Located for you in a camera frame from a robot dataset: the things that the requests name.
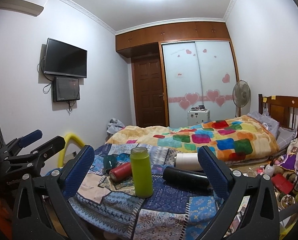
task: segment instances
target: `silver screw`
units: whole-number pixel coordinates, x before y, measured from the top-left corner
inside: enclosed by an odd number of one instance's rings
[[[29,178],[29,174],[28,173],[26,173],[26,174],[24,174],[23,176],[22,176],[22,179],[28,179]]]
[[[54,171],[51,172],[51,175],[52,176],[58,176],[59,173],[60,173],[59,170],[54,170]]]
[[[268,174],[264,174],[264,175],[263,175],[263,178],[264,178],[265,180],[270,180],[270,176],[269,176]]]
[[[238,170],[234,170],[233,171],[233,175],[236,176],[236,177],[240,177],[241,176],[241,172],[238,171]]]

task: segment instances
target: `yellow-green bottle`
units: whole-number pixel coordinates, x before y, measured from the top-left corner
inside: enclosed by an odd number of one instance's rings
[[[146,198],[153,194],[151,166],[146,147],[132,148],[130,163],[137,197]]]

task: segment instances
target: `blanket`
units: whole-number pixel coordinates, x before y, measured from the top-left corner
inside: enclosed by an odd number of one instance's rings
[[[104,156],[129,162],[130,149],[136,146],[148,148],[152,164],[153,195],[146,199],[135,196],[132,177],[114,183],[103,171]],[[165,183],[162,173],[177,153],[145,144],[105,144],[95,150],[94,162],[69,203],[82,219],[123,239],[194,240],[215,216],[217,197]]]
[[[207,145],[225,162],[260,159],[279,150],[275,137],[247,115],[178,129],[127,126],[114,134],[108,143],[145,143],[189,153]]]

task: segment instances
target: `door frame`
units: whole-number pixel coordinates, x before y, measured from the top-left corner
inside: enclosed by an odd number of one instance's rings
[[[161,62],[161,54],[158,54],[158,53],[131,58],[131,74],[132,74],[133,101],[134,101],[134,105],[135,105],[135,116],[136,116],[136,125],[137,126],[139,125],[139,119],[138,119],[138,111],[137,111],[137,103],[136,103],[137,90],[136,90],[136,82],[135,82],[135,66],[134,66],[134,62],[136,62],[138,60],[142,60],[142,59],[148,59],[148,60],[150,60],[151,58],[158,59]],[[164,101],[165,110],[166,110],[166,99],[167,99],[167,97],[166,97],[166,93],[165,93],[165,82],[166,82],[166,78],[165,78],[164,71],[162,71],[161,77],[162,77],[162,86],[163,86],[163,97],[162,97],[162,99]],[[166,126],[169,126],[169,119],[168,119],[168,122],[167,122],[167,119],[166,119]]]
[[[168,109],[168,93],[167,93],[167,81],[166,81],[166,69],[164,64],[163,52],[162,52],[162,45],[168,43],[177,43],[177,42],[186,42],[186,41],[229,41],[234,70],[236,73],[236,82],[239,81],[239,72],[238,72],[238,65],[236,63],[236,55],[234,53],[233,44],[231,39],[225,38],[191,38],[191,39],[177,39],[177,40],[169,40],[169,41],[159,41],[159,53],[160,53],[160,65],[161,65],[161,73],[162,73],[162,84],[163,84],[163,93],[164,93],[164,103],[165,103],[165,119],[166,125],[169,126],[169,109]],[[238,115],[241,115],[241,109],[238,108]]]

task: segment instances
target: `sliding wardrobe door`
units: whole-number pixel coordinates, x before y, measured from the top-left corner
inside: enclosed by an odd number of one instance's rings
[[[188,126],[188,111],[202,102],[199,63],[194,42],[162,46],[166,71],[169,125]]]
[[[232,90],[236,72],[229,41],[197,41],[203,103],[210,110],[210,119],[234,118],[236,106]]]

